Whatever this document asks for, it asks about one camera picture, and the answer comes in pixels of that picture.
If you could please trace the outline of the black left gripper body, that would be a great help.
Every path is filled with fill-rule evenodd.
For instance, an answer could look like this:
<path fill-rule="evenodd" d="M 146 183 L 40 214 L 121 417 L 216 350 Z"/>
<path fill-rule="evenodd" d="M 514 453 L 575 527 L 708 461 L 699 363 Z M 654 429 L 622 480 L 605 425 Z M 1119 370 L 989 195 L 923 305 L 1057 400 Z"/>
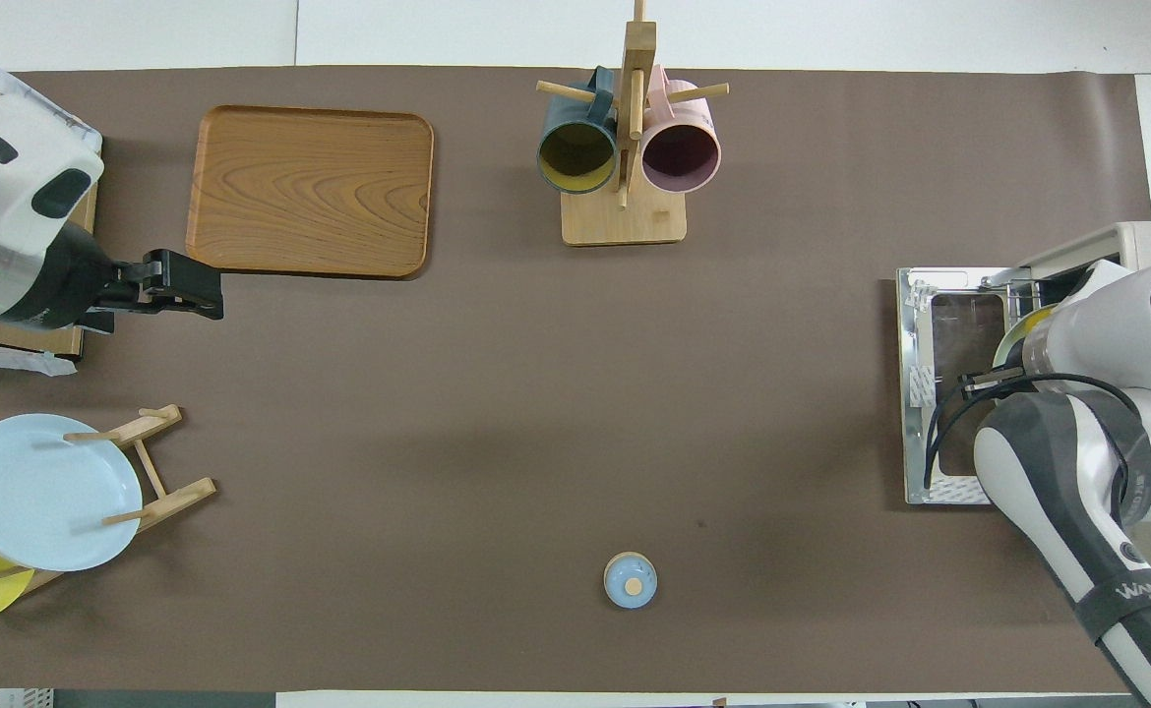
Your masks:
<path fill-rule="evenodd" d="M 35 282 L 17 304 L 0 314 L 0 323 L 46 332 L 81 326 L 112 334 L 117 311 L 134 305 L 135 313 L 157 313 L 157 309 L 138 305 L 138 277 L 123 272 L 153 267 L 166 252 L 157 248 L 139 262 L 115 261 L 104 254 L 93 234 L 67 221 L 46 248 Z"/>

